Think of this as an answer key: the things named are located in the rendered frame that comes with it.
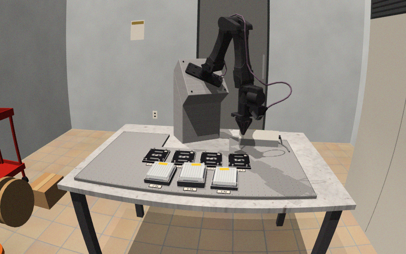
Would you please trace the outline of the grey control panel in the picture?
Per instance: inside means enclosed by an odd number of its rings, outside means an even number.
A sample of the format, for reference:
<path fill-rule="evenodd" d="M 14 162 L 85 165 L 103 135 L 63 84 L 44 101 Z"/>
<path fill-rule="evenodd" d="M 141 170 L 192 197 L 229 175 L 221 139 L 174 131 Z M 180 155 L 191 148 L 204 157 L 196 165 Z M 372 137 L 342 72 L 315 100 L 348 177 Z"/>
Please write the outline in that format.
<path fill-rule="evenodd" d="M 283 145 L 279 131 L 247 129 L 242 135 L 239 130 L 239 145 L 278 147 L 279 139 Z M 290 152 L 287 146 L 283 146 Z"/>

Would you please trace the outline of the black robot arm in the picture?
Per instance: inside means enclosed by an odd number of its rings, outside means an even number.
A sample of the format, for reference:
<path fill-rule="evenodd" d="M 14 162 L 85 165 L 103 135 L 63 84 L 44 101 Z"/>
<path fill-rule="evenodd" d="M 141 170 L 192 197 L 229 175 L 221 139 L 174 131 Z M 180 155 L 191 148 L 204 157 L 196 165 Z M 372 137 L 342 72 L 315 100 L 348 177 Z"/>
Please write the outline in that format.
<path fill-rule="evenodd" d="M 197 77 L 216 87 L 220 87 L 223 78 L 213 72 L 221 71 L 225 65 L 224 57 L 231 39 L 234 42 L 235 65 L 233 70 L 233 79 L 235 88 L 239 88 L 238 100 L 241 102 L 250 102 L 248 104 L 239 103 L 239 114 L 243 116 L 252 115 L 255 120 L 261 120 L 265 114 L 265 101 L 263 88 L 254 85 L 254 76 L 250 73 L 251 69 L 248 48 L 249 30 L 253 30 L 252 24 L 246 21 L 246 30 L 244 30 L 244 21 L 239 16 L 220 17 L 218 19 L 219 33 L 214 48 L 207 57 L 206 62 L 199 67 L 189 63 L 185 72 Z M 251 69 L 252 73 L 253 70 Z"/>

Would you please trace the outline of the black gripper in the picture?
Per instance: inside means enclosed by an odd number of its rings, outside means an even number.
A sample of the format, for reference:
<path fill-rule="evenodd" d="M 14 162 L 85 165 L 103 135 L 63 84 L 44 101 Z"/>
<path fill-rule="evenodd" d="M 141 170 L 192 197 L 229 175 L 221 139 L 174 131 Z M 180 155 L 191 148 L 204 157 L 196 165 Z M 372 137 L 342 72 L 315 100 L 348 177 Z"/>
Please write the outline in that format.
<path fill-rule="evenodd" d="M 247 104 L 248 102 L 238 101 L 238 112 L 231 113 L 231 116 L 232 117 L 236 116 L 235 120 L 239 126 L 240 132 L 242 135 L 244 135 L 245 132 L 247 131 L 248 127 L 252 123 L 252 118 L 250 118 L 250 117 L 252 117 L 252 115 L 248 115 L 248 116 L 240 115 L 239 114 L 239 103 Z"/>

